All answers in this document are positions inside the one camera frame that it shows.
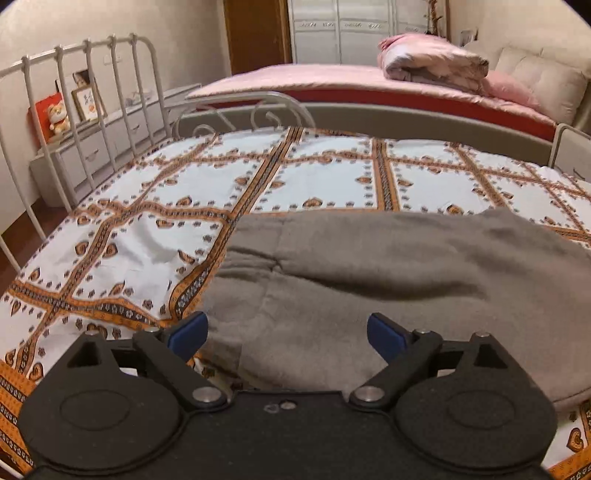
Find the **curved metal bed rail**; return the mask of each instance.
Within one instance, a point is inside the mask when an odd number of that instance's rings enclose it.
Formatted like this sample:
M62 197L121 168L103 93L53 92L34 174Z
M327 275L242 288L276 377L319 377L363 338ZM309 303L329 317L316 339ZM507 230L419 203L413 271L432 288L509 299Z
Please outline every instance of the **curved metal bed rail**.
M275 127L279 128L282 127L281 120L278 116L276 116L273 111L274 106L280 105L285 107L289 110L295 119L295 122L298 127L308 127L308 128L315 128L316 123L314 119L310 115L310 112L307 108L302 105L296 99L286 95L285 93L279 92L246 92L246 93L230 93L228 95L216 95L210 96L205 98L193 99L193 100L186 100L184 102L179 103L172 103L167 105L168 109L176 109L176 108L184 108L183 111L178 116L177 120L174 123L173 128L173 137L175 139L180 138L179 134L179 125L181 119L187 113L192 113L198 110L207 110L215 113L217 117L227 126L228 130L231 132L236 131L236 126L231 123L230 120L220 111L216 105L221 105L226 102L256 102L256 105L251 111L250 120L251 120L251 127L253 130L256 130L259 127L258 123L256 122L256 115L258 112L265 112L265 118L267 120L274 122ZM197 133L201 130L205 130L207 133L215 133L215 129L208 124L201 124L195 127L193 130L193 135L198 136Z
M53 179L53 182L56 185L56 188L57 188L57 191L60 195L61 201L64 204L64 207L66 208L68 213L70 213L72 211L72 205L70 204L70 201L66 195L64 187L60 181L59 174L56 170L56 167L51 160L51 152L50 152L50 149L47 145L45 138L43 137L43 132L41 130L41 122L40 122L37 110L35 108L35 93L33 90L33 81L31 78L31 66L45 62L45 61L50 61L50 60L56 61L57 73L58 73L58 78L59 78L60 85L61 85L61 91L63 93L63 100L64 100L64 105L66 107L66 112L68 114L68 117L70 119L73 119L74 118L74 116L73 116L74 109L72 107L72 100L70 99L70 95L72 93L70 90L68 90L67 85L66 85L64 67L63 67L64 57L69 54L76 53L76 52L82 52L85 54L86 66L88 68L89 77L90 77L90 87L92 88L94 98L98 99L99 95L98 95L98 90L96 88L91 52L92 52L93 48L97 48L97 47L107 47L108 49L110 49L111 58L112 58L112 65L113 65L113 76L115 77L115 84L116 84L117 94L118 94L118 98L119 98L119 104L121 106L122 116L123 116L125 127L126 127L126 130L128 133L129 144L131 146L131 150L134 153L134 155L137 155L137 146L134 142L134 138L133 138L133 136L131 134L131 130L129 128L129 121L127 118L127 111L126 111L126 106L125 106L125 99L124 99L123 92L121 89L121 79L119 77L119 69L118 69L118 65L116 62L116 48L120 44L130 44L131 45L132 58L134 61L134 69L135 69L135 76L136 76L136 81L137 81L137 85L138 85L138 91L139 91L140 98L141 98L142 111L144 113L144 118L146 121L146 125L148 127L150 141L153 146L153 145L155 145L154 133L153 133L151 125L150 125L150 120L148 119L148 112L147 112L146 102L145 102L145 98L144 98L144 88L143 88L142 79L141 79L141 75L140 75L140 71L139 71L139 60L138 60L138 53L137 53L137 44L138 43L143 43L148 48L148 51L150 52L150 57L151 57L151 61L152 61L152 69L154 71L154 81L155 81L156 91L157 91L157 95L158 95L158 103L160 106L160 111L161 111L162 119L163 119L163 123L164 123L164 129L166 131L166 136L170 137L171 136L171 126L168 122L168 112L167 112L166 107L164 105L164 93L163 93L162 83L161 83L161 79L160 79L160 72L158 71L158 61L156 58L156 49L154 48L153 43L149 39L147 39L146 37L138 36L135 33L132 33L128 37L123 37L123 38L117 38L114 35L111 35L108 38L106 38L104 40L100 40L100 41L85 40L85 41L81 42L80 44L69 45L67 47L57 46L52 50L45 51L45 52L39 53L37 55L24 56L21 60L13 63L12 65L10 65L9 67L7 67L5 69L0 70L0 80L8 75L18 73L18 72L22 72L22 74L24 75L24 82L25 82L25 87L27 90L28 103L29 103L29 107L30 107L30 111L31 111L31 117L33 120L34 131L35 131L35 134L36 134L36 136L39 140L39 143L41 145L41 151L43 152L43 156L45 157L45 160L46 160L47 165L49 167L49 171L50 171L51 177ZM110 164L113 168L113 172L115 172L115 171L117 171L117 167L115 165L115 155L114 155L114 152L112 151L111 146L109 145L109 142L107 140L105 119L104 119L102 109L100 107L97 108L97 116L98 116L98 118L97 118L98 124L100 126L100 130L102 132L103 140L105 142L106 150L107 150L107 153L109 156L109 161L110 161ZM78 127L75 124L75 122L73 122L73 121L71 121L70 124L71 124L70 129L72 131L72 137L74 140L74 144L76 145L78 155L80 157L80 162L81 162L84 172L86 174L86 178L88 180L88 183L91 186L91 188L94 190L94 188L96 188L96 182L92 177L92 173L90 171L89 166L86 163L86 159L85 159L83 151L82 151L82 146L80 143L81 137L80 137L80 133L78 131ZM0 152L4 155L4 159L5 159L6 164L8 166L8 171L10 172L12 181L15 184L15 187L17 189L17 193L22 201L22 204L25 207L25 210L27 211L27 214L29 215L29 218L31 219L31 222L33 223L33 225L35 227L35 230L39 234L39 237L41 238L41 240L45 241L46 240L45 232L43 231L43 228L41 227L37 217L35 216L35 213L33 212L27 198L25 197L24 190L21 186L21 183L18 180L17 175L15 174L13 159L9 155L9 151L7 149L6 137L2 131L2 124L1 123L0 123ZM2 239L1 235L0 235L0 248L4 251L4 253L7 256L8 260L10 261L11 265L18 272L20 270L20 266L19 266L18 262L16 261L15 257L13 256L13 254L11 253L11 251L9 250L8 246L6 245L4 240Z

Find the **metal screw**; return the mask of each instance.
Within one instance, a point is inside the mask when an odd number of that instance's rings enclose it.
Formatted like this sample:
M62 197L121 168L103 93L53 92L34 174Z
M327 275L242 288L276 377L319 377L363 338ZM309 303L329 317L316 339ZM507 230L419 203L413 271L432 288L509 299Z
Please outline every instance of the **metal screw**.
M297 408L297 403L291 400L284 400L279 404L279 406L282 410L295 410Z
M365 387L359 387L355 390L354 395L361 401L373 402L380 400L386 393L378 387L372 387L367 385Z
M193 390L193 398L203 403L213 403L222 398L222 392L215 387L201 387Z

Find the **wall outlet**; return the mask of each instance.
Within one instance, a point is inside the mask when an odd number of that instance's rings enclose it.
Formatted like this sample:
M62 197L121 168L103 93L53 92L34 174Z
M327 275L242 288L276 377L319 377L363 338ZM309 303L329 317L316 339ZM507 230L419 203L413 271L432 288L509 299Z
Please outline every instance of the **wall outlet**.
M117 59L117 63L121 62L121 54L120 53L116 54L116 59ZM105 65L111 65L112 62L111 62L111 54L110 53L105 54L105 58L103 59L103 63Z

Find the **patterned bedsheet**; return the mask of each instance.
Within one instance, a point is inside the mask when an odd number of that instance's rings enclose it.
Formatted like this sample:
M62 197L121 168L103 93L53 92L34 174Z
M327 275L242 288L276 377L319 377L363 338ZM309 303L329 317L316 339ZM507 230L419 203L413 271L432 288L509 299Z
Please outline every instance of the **patterned bedsheet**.
M22 402L86 330L107 339L195 311L242 215L317 209L475 215L511 209L591 248L591 186L439 141L301 128L166 143L100 186L0 299L0 446L26 471ZM561 414L544 466L591 473L591 404Z

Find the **pink comforter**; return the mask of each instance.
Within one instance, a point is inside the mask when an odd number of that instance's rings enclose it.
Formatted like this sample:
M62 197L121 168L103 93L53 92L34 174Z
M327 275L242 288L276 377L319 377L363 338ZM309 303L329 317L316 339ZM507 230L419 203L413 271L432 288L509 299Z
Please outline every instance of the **pink comforter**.
M449 85L483 93L488 60L434 35L405 33L379 44L378 66L391 80Z
M382 70L377 67L357 65L275 65L210 83L189 93L187 99L227 93L292 90L370 90L416 94L476 104L493 111L526 117L539 124L552 127L556 125L549 117L523 105L442 86L389 80L384 78Z

